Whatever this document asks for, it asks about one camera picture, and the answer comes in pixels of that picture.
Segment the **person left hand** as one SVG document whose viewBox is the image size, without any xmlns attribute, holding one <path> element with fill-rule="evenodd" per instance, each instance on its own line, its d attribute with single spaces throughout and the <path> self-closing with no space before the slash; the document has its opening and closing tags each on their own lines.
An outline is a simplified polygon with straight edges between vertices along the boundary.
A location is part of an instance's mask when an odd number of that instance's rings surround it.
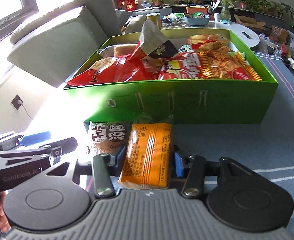
<svg viewBox="0 0 294 240">
<path fill-rule="evenodd" d="M 1 192 L 0 197 L 0 231 L 2 233 L 6 233 L 10 229 L 10 224 L 8 222 L 8 219 L 3 211 L 3 201 L 6 197 L 7 193 L 5 191 Z"/>
</svg>

